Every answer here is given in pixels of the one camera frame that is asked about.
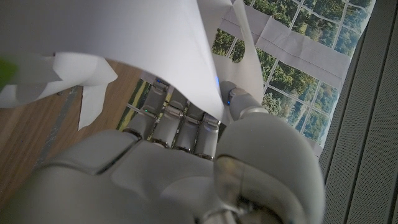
window pane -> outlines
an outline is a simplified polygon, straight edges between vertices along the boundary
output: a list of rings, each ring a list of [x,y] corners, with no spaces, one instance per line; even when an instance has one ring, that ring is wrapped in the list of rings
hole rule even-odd
[[[342,54],[352,56],[360,37],[361,36],[354,31],[342,27],[335,50]]]
[[[306,35],[314,41],[331,47],[337,34],[338,24],[320,19],[306,9],[301,8],[293,30]]]
[[[283,118],[298,131],[308,113],[307,106],[271,88],[267,89],[262,105],[270,114]]]
[[[256,50],[257,50],[257,55],[259,56],[259,60],[260,60],[262,79],[264,80],[264,82],[266,82],[268,79],[268,76],[272,70],[272,67],[275,64],[276,58],[267,54],[265,51],[263,51],[259,48],[256,48]]]
[[[296,68],[279,62],[269,84],[310,103],[317,89],[318,80]]]
[[[252,1],[252,0],[243,0],[243,2],[244,2],[246,5],[248,5],[248,6],[250,6],[251,1]]]
[[[316,141],[319,144],[324,144],[329,126],[328,116],[321,114],[315,110],[311,112],[310,118],[307,121],[304,129],[304,136]]]
[[[291,0],[256,0],[253,8],[289,26],[298,8]]]
[[[339,22],[345,3],[342,0],[304,0],[304,5],[320,16]]]
[[[233,41],[234,36],[223,30],[217,29],[216,39],[213,42],[211,51],[214,54],[226,56]]]
[[[365,9],[369,9],[374,5],[376,0],[349,0],[349,3],[354,4],[356,6],[362,6]]]
[[[232,49],[231,55],[229,58],[232,59],[234,63],[238,63],[242,60],[244,55],[244,42],[243,40],[237,40],[234,48]]]
[[[354,6],[347,6],[347,12],[343,24],[358,32],[362,32],[365,29],[366,24],[368,24],[369,17],[370,14],[365,10]]]
[[[333,111],[333,107],[336,105],[337,99],[338,90],[326,83],[321,83],[314,106],[330,114]]]

